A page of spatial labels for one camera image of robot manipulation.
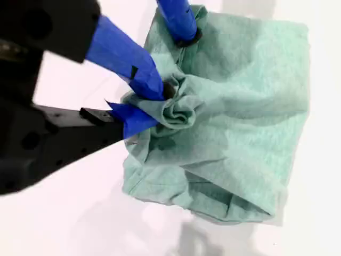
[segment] screw hole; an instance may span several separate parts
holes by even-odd
[[[40,143],[40,136],[36,132],[28,133],[25,138],[22,139],[21,145],[26,150],[36,148]]]
[[[62,163],[63,163],[63,160],[58,160],[55,164],[56,166],[59,166],[59,165],[62,165]]]

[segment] white surface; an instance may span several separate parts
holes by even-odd
[[[0,198],[3,256],[341,255],[340,8],[328,1],[206,0],[211,11],[306,23],[311,41],[311,114],[283,214],[265,224],[217,226],[178,207],[120,192],[123,143],[87,157],[17,195]],[[143,44],[154,0],[102,0],[103,13]],[[45,55],[35,101],[106,109],[128,90],[115,74]]]

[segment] towel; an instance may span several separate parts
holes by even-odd
[[[203,38],[179,49],[156,12],[145,49],[174,98],[130,103],[159,124],[127,140],[123,191],[219,222],[273,217],[308,113],[305,25],[192,6]]]

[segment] blue taped finger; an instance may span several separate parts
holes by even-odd
[[[157,3],[174,40],[194,39],[197,23],[188,0],[157,0]]]
[[[124,139],[130,138],[158,124],[154,118],[133,105],[110,102],[108,104],[112,109],[109,113],[124,123]]]
[[[164,100],[164,85],[150,54],[102,16],[87,60],[115,72],[145,99]]]

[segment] crumpled cloth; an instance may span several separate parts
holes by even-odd
[[[192,9],[196,45],[177,48],[158,12],[150,28],[145,49],[177,93],[123,100],[159,122],[126,141],[123,191],[216,221],[266,220],[307,118],[308,29]]]

